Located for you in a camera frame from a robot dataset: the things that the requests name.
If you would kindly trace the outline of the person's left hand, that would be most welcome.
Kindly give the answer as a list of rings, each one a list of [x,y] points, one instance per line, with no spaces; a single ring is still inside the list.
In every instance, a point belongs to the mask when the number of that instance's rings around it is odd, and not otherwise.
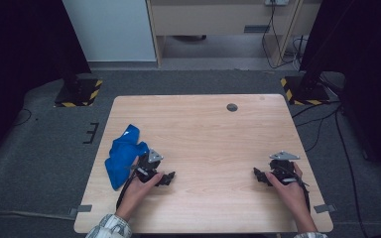
[[[134,178],[126,189],[116,213],[121,217],[130,216],[163,175],[163,173],[156,173],[146,182]]]

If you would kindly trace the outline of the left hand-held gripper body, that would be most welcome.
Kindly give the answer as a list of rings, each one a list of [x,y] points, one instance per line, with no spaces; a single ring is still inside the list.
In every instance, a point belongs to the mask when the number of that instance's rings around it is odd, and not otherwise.
[[[150,149],[139,157],[138,163],[132,166],[131,169],[134,171],[139,181],[147,182],[157,173],[157,167],[163,158],[164,157],[154,149]]]

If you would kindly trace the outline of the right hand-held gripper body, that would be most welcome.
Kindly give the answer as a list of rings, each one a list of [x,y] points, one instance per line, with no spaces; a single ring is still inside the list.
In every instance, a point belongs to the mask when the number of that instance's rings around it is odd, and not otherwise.
[[[299,181],[299,176],[295,173],[293,160],[298,160],[300,157],[290,154],[285,151],[278,152],[270,156],[270,168],[272,174],[282,184],[289,184],[293,181]]]

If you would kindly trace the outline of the person's right hand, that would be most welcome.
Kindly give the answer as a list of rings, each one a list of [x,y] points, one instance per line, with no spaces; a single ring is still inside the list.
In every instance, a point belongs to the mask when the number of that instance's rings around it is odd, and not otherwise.
[[[266,172],[266,177],[295,217],[311,214],[306,203],[304,190],[296,181],[284,185],[272,173]]]

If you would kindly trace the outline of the light wooden desk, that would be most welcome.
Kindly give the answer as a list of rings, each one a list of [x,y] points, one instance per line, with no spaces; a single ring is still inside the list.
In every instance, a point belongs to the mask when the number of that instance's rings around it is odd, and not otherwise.
[[[267,56],[284,61],[291,38],[307,36],[322,0],[290,0],[288,6],[265,6],[265,0],[146,0],[157,62],[167,36],[265,36]]]

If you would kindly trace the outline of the black stand post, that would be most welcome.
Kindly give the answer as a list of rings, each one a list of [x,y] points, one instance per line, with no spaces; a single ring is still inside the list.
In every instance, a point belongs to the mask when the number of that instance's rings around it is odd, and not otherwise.
[[[325,52],[326,46],[322,37],[311,32],[302,61],[302,69],[305,74],[301,80],[300,93],[303,97],[308,97],[317,86],[322,57]]]

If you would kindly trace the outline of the grey tape piece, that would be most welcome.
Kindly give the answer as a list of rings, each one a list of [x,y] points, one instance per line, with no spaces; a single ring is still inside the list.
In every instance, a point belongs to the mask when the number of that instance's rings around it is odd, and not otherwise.
[[[314,207],[314,210],[316,213],[323,213],[323,212],[335,212],[336,207],[333,204],[321,204],[321,205],[316,205]]]
[[[68,211],[68,215],[70,217],[76,217],[81,212],[90,212],[91,209],[92,209],[92,205],[91,204],[79,205],[78,207],[71,208]]]

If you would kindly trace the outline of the black curtain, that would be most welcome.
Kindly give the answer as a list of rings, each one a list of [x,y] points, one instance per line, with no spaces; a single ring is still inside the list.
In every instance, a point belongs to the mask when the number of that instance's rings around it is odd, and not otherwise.
[[[0,0],[0,142],[29,90],[62,78],[79,95],[88,71],[63,0]]]
[[[319,74],[344,75],[345,110],[367,158],[381,164],[381,0],[322,0],[311,32],[326,46]]]

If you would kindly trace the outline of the white cabinet panel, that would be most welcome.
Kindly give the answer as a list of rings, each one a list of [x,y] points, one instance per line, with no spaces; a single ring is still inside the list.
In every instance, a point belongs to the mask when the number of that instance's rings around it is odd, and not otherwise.
[[[146,0],[63,0],[88,61],[155,61]]]

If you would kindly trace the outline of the white power strip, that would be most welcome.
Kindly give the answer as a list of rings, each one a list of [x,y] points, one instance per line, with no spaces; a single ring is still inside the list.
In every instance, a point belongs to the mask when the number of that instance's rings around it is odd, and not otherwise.
[[[290,0],[265,0],[265,6],[288,6]]]

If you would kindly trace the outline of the blue cloth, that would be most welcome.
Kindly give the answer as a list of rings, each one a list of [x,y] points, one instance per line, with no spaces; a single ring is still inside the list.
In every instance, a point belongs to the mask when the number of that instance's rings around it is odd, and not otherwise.
[[[112,142],[109,158],[104,165],[114,190],[121,187],[129,178],[133,162],[149,151],[145,142],[139,142],[140,130],[130,124],[123,134]]]

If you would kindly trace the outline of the striped black stand base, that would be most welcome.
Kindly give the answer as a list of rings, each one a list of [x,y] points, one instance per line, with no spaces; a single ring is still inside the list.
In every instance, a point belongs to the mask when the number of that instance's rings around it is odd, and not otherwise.
[[[56,107],[90,106],[93,104],[102,81],[100,79],[80,79],[79,87],[62,87],[55,99]]]
[[[324,87],[302,76],[285,76],[280,79],[285,96],[291,105],[328,104],[329,96]]]

